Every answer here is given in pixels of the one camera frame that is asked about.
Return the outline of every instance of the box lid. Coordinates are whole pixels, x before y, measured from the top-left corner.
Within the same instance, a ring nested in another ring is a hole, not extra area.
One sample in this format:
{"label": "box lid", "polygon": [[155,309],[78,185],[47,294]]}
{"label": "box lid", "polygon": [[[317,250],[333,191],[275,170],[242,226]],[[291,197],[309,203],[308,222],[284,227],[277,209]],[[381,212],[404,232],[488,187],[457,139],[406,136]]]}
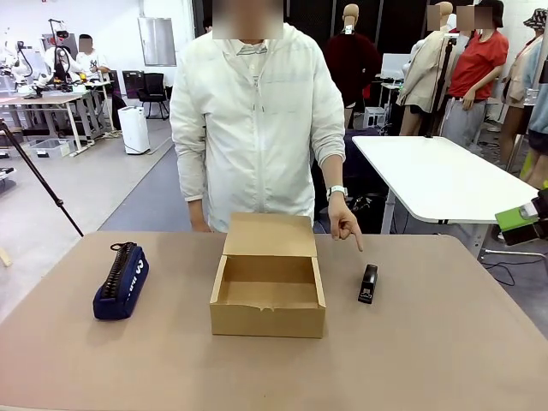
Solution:
{"label": "box lid", "polygon": [[316,257],[312,223],[309,217],[234,213],[223,254]]}

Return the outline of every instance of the hand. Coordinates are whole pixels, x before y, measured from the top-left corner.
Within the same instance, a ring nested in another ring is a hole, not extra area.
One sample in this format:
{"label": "hand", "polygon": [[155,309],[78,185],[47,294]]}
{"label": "hand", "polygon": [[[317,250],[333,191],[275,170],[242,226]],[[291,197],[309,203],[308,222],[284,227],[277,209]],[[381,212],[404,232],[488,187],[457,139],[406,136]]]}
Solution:
{"label": "hand", "polygon": [[468,111],[474,105],[474,100],[476,99],[476,91],[474,89],[468,90],[468,92],[462,98],[462,109]]}
{"label": "hand", "polygon": [[358,249],[363,251],[360,225],[355,215],[349,210],[344,201],[343,193],[333,193],[329,200],[329,219],[331,221],[331,235],[334,240],[346,240],[351,234],[355,236]]}
{"label": "hand", "polygon": [[211,228],[204,220],[192,222],[192,231],[195,233],[212,233]]}

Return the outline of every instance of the cardboard box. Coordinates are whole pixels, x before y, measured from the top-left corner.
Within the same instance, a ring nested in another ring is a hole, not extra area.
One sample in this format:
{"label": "cardboard box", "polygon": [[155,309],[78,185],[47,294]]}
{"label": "cardboard box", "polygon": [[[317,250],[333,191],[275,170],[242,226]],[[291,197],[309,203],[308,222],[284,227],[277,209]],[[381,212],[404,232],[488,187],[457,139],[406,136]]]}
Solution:
{"label": "cardboard box", "polygon": [[325,298],[310,218],[233,214],[210,309],[213,334],[321,338]]}

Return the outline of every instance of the navy blue pencil case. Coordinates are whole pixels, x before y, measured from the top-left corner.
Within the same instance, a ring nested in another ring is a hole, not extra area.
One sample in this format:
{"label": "navy blue pencil case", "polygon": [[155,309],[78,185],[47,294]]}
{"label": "navy blue pencil case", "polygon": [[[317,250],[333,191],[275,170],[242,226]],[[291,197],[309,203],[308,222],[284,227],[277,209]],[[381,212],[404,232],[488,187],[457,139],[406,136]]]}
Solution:
{"label": "navy blue pencil case", "polygon": [[114,244],[110,249],[116,251],[116,258],[93,299],[93,313],[96,319],[128,319],[145,284],[148,262],[134,242]]}

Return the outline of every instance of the wristwatch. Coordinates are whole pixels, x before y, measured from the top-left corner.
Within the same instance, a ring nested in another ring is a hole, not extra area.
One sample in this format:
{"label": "wristwatch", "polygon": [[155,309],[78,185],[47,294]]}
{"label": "wristwatch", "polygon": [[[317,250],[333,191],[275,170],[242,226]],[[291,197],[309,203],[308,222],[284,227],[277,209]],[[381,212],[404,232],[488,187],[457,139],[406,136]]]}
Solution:
{"label": "wristwatch", "polygon": [[344,194],[344,199],[347,199],[348,197],[348,190],[343,186],[333,186],[329,190],[327,190],[327,200],[331,198],[331,195],[333,193],[342,193]]}

